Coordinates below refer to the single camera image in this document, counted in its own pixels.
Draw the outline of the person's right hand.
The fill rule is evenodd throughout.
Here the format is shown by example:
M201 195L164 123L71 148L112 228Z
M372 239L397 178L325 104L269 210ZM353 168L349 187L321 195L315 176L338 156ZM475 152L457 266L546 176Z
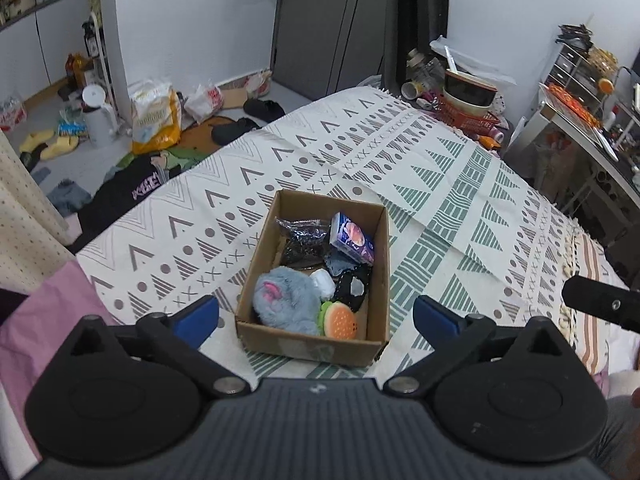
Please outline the person's right hand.
M634 408L640 408L640 388L634 389L631 395L631 404Z

